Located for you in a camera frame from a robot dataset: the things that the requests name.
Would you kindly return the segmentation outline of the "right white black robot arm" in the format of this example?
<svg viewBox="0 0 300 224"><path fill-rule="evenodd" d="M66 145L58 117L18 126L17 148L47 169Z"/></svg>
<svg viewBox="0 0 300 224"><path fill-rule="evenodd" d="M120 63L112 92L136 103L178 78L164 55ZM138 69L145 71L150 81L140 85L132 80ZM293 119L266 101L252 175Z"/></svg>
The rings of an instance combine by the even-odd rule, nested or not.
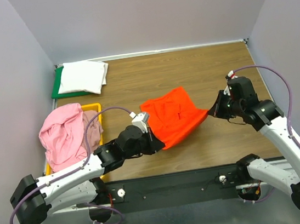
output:
<svg viewBox="0 0 300 224"><path fill-rule="evenodd" d="M300 137L288 127L283 111L271 100L260 101L247 77L227 79L208 114L230 120L240 117L255 131L268 138L294 170L292 173L274 166L255 154L236 163L236 178L242 183L260 180L289 195L300 210Z"/></svg>

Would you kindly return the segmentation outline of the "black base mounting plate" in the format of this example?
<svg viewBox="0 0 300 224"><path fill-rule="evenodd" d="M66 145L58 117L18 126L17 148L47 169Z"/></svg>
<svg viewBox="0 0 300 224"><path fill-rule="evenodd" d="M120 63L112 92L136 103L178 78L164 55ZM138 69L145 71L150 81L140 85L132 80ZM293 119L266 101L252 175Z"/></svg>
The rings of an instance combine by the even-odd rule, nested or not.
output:
<svg viewBox="0 0 300 224"><path fill-rule="evenodd" d="M261 193L258 180L241 179L236 165L229 164L108 182L93 204L107 204L128 214L219 199L257 201Z"/></svg>

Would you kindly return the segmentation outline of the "pink crumpled t-shirt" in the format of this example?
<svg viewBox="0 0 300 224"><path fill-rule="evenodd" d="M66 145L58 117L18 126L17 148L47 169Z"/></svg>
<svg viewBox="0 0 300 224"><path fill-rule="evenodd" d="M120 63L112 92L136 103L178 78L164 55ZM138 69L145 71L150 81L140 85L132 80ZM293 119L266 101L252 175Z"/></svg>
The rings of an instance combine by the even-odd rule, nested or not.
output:
<svg viewBox="0 0 300 224"><path fill-rule="evenodd" d="M83 110L80 104L67 104L53 110L39 131L39 140L46 149L46 161L57 173L87 156L82 146Z"/></svg>

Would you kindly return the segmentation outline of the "green folded t-shirt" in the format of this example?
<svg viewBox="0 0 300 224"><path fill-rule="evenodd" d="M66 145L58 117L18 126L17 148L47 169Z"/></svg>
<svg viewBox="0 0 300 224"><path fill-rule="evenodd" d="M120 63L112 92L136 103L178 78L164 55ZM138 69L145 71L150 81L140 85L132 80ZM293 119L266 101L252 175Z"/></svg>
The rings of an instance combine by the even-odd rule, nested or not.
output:
<svg viewBox="0 0 300 224"><path fill-rule="evenodd" d="M52 96L51 96L52 99L56 99L56 100L57 99L65 99L65 98L70 98L70 97L86 96L86 95L91 94L91 93L85 92L85 91L59 94L62 70L63 70L63 67L59 67L59 68L56 68L54 71L55 79L54 79L53 91L52 91Z"/></svg>

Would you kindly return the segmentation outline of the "mauve crumpled t-shirt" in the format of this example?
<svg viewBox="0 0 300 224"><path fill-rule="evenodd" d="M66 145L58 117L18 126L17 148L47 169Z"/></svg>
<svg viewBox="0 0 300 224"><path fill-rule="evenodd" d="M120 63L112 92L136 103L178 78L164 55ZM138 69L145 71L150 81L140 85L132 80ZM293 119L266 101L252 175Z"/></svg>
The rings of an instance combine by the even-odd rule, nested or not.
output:
<svg viewBox="0 0 300 224"><path fill-rule="evenodd" d="M96 114L97 111L94 110L84 111L83 113L83 129L86 130L86 127L89 126L87 131L87 141L91 152L94 152L94 150L100 146L101 134L103 133L103 128L98 117L89 123Z"/></svg>

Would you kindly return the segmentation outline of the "yellow plastic bin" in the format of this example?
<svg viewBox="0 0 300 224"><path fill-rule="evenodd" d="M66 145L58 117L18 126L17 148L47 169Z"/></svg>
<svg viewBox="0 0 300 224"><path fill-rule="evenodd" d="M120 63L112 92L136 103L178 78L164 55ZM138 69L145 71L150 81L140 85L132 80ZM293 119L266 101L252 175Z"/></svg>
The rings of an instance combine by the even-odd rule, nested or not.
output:
<svg viewBox="0 0 300 224"><path fill-rule="evenodd" d="M97 113L99 113L101 111L101 104L100 103L94 103L94 104L86 104L86 105L81 105L81 108L83 111L89 111L89 110L94 110L97 111ZM97 116L99 119L99 122L102 126L102 115ZM92 121L94 121L94 119L96 118L96 116L94 116L89 123L92 123ZM85 150L87 150L87 146L86 144L88 144L87 141L87 131L88 131L88 127L86 127L86 130L84 130L84 136L83 136L83 140L82 140L82 146L85 148ZM103 136L101 134L101 139L100 139L100 145L103 144ZM45 170L45 174L48 176L50 174L53 174L54 172L52 171L50 165L46 162L46 170Z"/></svg>

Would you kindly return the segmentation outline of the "white folded t-shirt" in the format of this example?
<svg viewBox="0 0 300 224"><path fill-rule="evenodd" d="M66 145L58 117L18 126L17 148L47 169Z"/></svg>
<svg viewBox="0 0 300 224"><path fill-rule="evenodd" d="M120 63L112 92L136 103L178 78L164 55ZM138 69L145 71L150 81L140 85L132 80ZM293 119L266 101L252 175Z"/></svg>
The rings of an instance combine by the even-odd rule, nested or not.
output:
<svg viewBox="0 0 300 224"><path fill-rule="evenodd" d="M109 64L98 61L75 61L63 63L58 93L88 92L101 94L106 85Z"/></svg>

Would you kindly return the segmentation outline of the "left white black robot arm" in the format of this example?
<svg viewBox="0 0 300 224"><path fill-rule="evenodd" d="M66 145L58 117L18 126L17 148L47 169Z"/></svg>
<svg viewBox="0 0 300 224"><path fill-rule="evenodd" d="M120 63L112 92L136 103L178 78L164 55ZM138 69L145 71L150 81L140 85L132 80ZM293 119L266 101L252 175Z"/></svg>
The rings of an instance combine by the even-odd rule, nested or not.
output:
<svg viewBox="0 0 300 224"><path fill-rule="evenodd" d="M125 160L152 155L165 147L148 129L142 132L135 125L122 131L118 138L99 146L82 161L53 173L34 179L24 176L10 198L13 212L10 224L41 224L55 203L65 204L62 196L72 189L77 189L85 182L93 182L100 176L123 166Z"/></svg>

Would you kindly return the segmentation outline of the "orange t-shirt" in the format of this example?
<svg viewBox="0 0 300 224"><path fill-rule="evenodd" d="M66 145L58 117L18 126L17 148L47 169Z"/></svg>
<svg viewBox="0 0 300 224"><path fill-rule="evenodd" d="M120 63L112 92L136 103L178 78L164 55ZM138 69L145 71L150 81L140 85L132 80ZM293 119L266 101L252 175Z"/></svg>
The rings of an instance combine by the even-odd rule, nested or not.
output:
<svg viewBox="0 0 300 224"><path fill-rule="evenodd" d="M208 110L197 108L183 87L145 101L140 109L149 114L148 125L165 144L164 150L182 142L208 116Z"/></svg>

